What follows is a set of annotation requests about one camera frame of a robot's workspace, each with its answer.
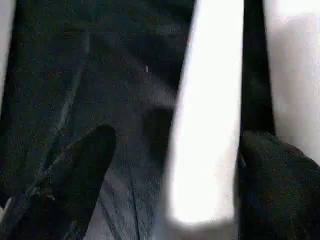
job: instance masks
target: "white surface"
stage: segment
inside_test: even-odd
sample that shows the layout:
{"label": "white surface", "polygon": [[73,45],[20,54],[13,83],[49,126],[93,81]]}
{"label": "white surface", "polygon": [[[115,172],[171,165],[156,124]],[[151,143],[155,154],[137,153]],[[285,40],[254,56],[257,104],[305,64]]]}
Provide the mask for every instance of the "white surface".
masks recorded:
{"label": "white surface", "polygon": [[1,0],[0,7],[0,111],[4,93],[7,61],[11,39],[12,21],[16,1]]}
{"label": "white surface", "polygon": [[320,164],[320,4],[264,8],[276,133]]}
{"label": "white surface", "polygon": [[243,13],[243,1],[197,1],[168,156],[168,217],[178,224],[234,217]]}
{"label": "white surface", "polygon": [[11,203],[11,201],[12,201],[12,198],[10,197],[10,198],[6,201],[4,208],[0,207],[0,223],[2,222],[2,219],[3,219],[4,215],[5,215],[8,207],[9,207],[9,205],[10,205],[10,203]]}

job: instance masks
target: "white wall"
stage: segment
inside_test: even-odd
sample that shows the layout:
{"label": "white wall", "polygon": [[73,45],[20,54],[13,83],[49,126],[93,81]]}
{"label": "white wall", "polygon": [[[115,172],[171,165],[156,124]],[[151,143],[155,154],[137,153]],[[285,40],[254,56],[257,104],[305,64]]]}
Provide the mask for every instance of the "white wall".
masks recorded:
{"label": "white wall", "polygon": [[265,0],[275,128],[320,164],[320,4]]}

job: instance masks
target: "white pole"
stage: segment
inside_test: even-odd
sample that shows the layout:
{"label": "white pole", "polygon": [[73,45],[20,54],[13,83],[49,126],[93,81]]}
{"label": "white pole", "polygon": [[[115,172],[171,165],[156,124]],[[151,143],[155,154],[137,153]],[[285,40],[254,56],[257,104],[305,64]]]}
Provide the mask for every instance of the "white pole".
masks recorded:
{"label": "white pole", "polygon": [[320,4],[265,0],[275,129],[320,164]]}
{"label": "white pole", "polygon": [[244,3],[198,0],[168,156],[168,217],[182,226],[234,219]]}

